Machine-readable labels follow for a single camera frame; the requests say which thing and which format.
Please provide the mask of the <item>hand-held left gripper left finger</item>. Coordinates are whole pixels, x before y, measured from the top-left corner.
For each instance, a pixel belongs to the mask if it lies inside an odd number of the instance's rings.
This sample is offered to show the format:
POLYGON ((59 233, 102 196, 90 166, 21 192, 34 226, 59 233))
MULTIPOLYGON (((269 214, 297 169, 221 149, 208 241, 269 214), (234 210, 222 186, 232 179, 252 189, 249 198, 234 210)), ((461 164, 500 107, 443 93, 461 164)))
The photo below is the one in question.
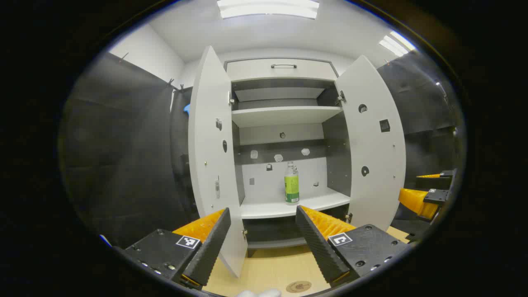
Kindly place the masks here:
POLYGON ((231 226, 230 209, 215 211, 175 231, 156 229, 124 249, 124 255, 159 278, 202 289, 231 226))

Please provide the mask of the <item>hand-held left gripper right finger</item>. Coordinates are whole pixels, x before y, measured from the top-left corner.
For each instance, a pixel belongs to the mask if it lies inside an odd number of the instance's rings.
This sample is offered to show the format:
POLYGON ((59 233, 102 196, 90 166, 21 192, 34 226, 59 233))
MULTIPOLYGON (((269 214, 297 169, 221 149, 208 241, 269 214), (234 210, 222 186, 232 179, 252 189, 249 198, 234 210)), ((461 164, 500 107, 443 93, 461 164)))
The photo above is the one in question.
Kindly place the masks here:
POLYGON ((331 287, 371 274, 411 248, 373 224, 354 227, 303 205, 296 207, 295 222, 331 287))

